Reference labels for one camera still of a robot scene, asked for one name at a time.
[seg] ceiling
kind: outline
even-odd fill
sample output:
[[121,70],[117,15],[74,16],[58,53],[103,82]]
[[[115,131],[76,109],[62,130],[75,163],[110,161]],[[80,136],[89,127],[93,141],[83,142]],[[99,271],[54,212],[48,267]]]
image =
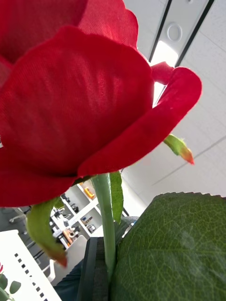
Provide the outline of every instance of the ceiling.
[[[166,0],[125,0],[138,18],[138,49],[151,53]],[[169,191],[194,191],[226,196],[226,1],[215,0],[181,65],[195,71],[203,84],[199,103],[174,129],[192,150],[195,166],[160,144],[122,176],[148,205]]]

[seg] black ceiling strip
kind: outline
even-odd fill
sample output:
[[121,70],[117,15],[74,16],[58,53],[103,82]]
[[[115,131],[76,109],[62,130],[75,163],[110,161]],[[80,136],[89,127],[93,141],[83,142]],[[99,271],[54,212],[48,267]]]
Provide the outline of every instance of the black ceiling strip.
[[193,42],[193,40],[194,40],[194,38],[195,38],[195,36],[196,36],[196,34],[197,34],[197,32],[198,32],[200,26],[202,25],[202,23],[203,23],[203,21],[204,21],[206,15],[208,14],[208,12],[209,12],[209,10],[210,10],[210,8],[211,8],[213,2],[214,2],[214,0],[209,0],[208,4],[206,5],[206,7],[205,7],[205,9],[204,9],[204,11],[203,11],[203,13],[202,13],[202,15],[201,15],[201,17],[200,17],[200,19],[199,19],[197,25],[196,25],[196,27],[194,28],[194,30],[193,30],[193,32],[192,32],[192,34],[191,34],[191,37],[190,37],[190,39],[188,40],[188,42],[187,42],[187,44],[186,44],[184,50],[182,51],[182,53],[181,53],[181,55],[180,55],[180,57],[179,57],[179,59],[178,59],[176,65],[175,65],[175,67],[180,66],[180,64],[181,64],[182,60],[184,59],[184,57],[185,57],[185,55],[186,55],[186,53],[187,53],[189,47],[191,46],[191,44],[192,44],[192,42]]
[[163,15],[162,20],[161,20],[161,24],[160,24],[160,26],[159,26],[159,30],[158,30],[157,36],[156,36],[155,41],[154,41],[154,45],[153,45],[153,48],[152,48],[152,52],[151,52],[151,55],[150,55],[148,61],[151,61],[152,58],[153,58],[153,55],[154,55],[156,46],[157,46],[158,41],[159,41],[159,37],[160,37],[160,35],[161,35],[162,28],[163,28],[164,23],[165,23],[165,20],[166,20],[166,16],[167,16],[168,11],[169,11],[169,9],[170,9],[171,2],[172,2],[172,0],[169,0],[168,3],[167,3],[167,6],[166,6],[166,9],[165,9],[164,15]]

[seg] window light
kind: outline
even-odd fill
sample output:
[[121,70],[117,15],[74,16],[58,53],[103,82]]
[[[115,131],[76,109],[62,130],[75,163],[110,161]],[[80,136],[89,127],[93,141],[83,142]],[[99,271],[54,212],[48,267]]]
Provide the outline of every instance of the window light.
[[[178,60],[178,54],[166,43],[164,43],[163,41],[159,41],[156,46],[153,58],[151,60],[151,66],[166,61],[166,63],[169,66],[174,67],[177,60]],[[153,106],[157,104],[159,97],[163,93],[163,90],[164,90],[164,85],[160,83],[154,84]]]

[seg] chair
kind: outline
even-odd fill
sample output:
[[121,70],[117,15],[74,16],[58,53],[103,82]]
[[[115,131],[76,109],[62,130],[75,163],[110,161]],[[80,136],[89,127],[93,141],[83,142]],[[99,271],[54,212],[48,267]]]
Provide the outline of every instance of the chair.
[[83,235],[80,235],[66,250],[68,259],[68,265],[66,269],[61,267],[54,260],[50,260],[50,275],[48,276],[48,280],[53,286],[57,285],[58,282],[66,277],[66,275],[69,274],[72,269],[84,258],[86,243],[87,239]]

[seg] red petal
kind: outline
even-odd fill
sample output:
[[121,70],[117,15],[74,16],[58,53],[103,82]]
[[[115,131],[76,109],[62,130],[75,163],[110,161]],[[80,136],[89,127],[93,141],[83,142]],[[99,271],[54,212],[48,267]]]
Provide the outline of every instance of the red petal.
[[137,18],[125,8],[122,0],[88,0],[79,28],[85,33],[100,34],[137,47]]
[[2,143],[34,170],[76,174],[152,99],[151,68],[136,50],[67,26],[15,65],[0,94]]
[[136,47],[136,17],[122,0],[1,0],[0,54],[15,62],[66,24]]
[[88,158],[78,175],[113,172],[151,152],[197,103],[200,79],[187,68],[176,68],[158,105],[128,127],[120,136]]
[[166,62],[161,62],[152,66],[152,76],[154,81],[157,81],[163,85],[167,85],[170,81],[174,68],[166,64]]
[[12,70],[11,64],[7,62],[7,60],[5,60],[2,56],[0,56],[0,87],[3,86],[11,70]]
[[0,148],[0,207],[19,207],[38,204],[60,196],[74,179],[54,177],[29,170],[9,157]]

